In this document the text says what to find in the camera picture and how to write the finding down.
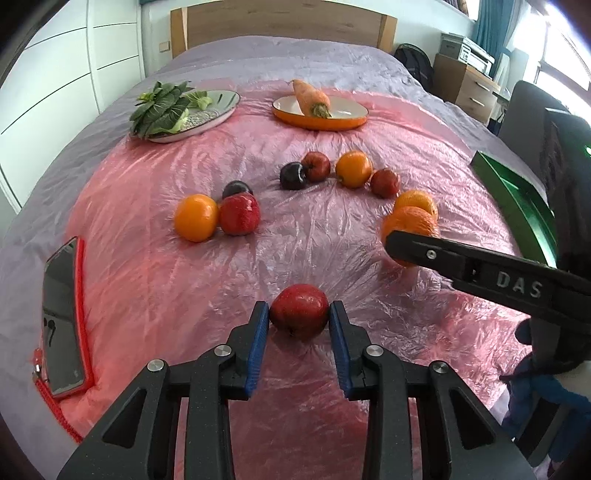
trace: wooden headboard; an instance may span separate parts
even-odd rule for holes
[[[170,12],[173,57],[243,35],[309,38],[391,52],[397,19],[324,0],[220,0]]]

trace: pink plastic sheet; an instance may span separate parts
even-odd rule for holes
[[[524,316],[454,291],[430,270],[393,263],[378,233],[391,200],[346,190],[334,178],[298,192],[281,190],[278,181],[282,165],[310,150],[333,165],[344,152],[363,150],[375,168],[394,169],[403,190],[434,196],[444,238],[517,254],[470,170],[472,153],[435,117],[398,98],[340,92],[370,109],[368,123],[309,132],[271,113],[271,102],[290,94],[285,82],[238,91],[235,114],[204,135],[169,145],[124,139],[78,198],[66,236],[87,242],[85,313],[96,386],[61,403],[67,419],[86,434],[149,360],[197,358],[245,323],[256,300],[271,302],[294,283],[342,300],[353,323],[402,359],[449,362],[490,407],[502,387],[499,372],[525,355],[513,337]],[[218,199],[235,179],[260,203],[257,232],[233,238],[219,231],[202,244],[177,237],[177,203],[195,193]],[[327,330],[302,344],[272,327],[259,388],[249,402],[232,403],[230,415],[240,480],[361,477],[366,410],[339,390]]]

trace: orange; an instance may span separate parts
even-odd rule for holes
[[[174,213],[174,229],[191,242],[203,242],[217,228],[219,209],[207,195],[191,195],[183,199]]]
[[[358,150],[346,153],[336,163],[336,177],[348,189],[358,189],[367,182],[374,167],[368,156]]]
[[[409,190],[398,196],[394,203],[394,210],[400,207],[419,207],[433,215],[435,220],[439,217],[435,200],[422,190]]]
[[[394,230],[439,237],[439,228],[437,227],[435,218],[419,207],[400,207],[384,218],[381,231],[384,246],[386,245],[386,238]],[[403,267],[414,266],[414,264],[404,260],[394,260]]]

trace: bedsheet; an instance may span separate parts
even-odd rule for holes
[[[0,411],[15,438],[47,479],[57,476],[74,444],[57,425],[31,382],[31,352],[40,335],[45,260],[64,241],[70,211],[107,153],[124,137],[134,99],[154,79],[189,79],[208,88],[304,78],[341,90],[382,92],[420,105],[467,145],[535,178],[499,139],[453,105],[426,94],[393,57],[376,49],[311,40],[248,37],[194,48],[134,87],[66,147],[35,187],[0,250]],[[459,303],[464,299],[457,298]]]

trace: backpack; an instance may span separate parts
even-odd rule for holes
[[[423,86],[426,92],[433,88],[433,67],[427,54],[410,43],[402,43],[394,52],[394,58],[406,67],[410,75]]]

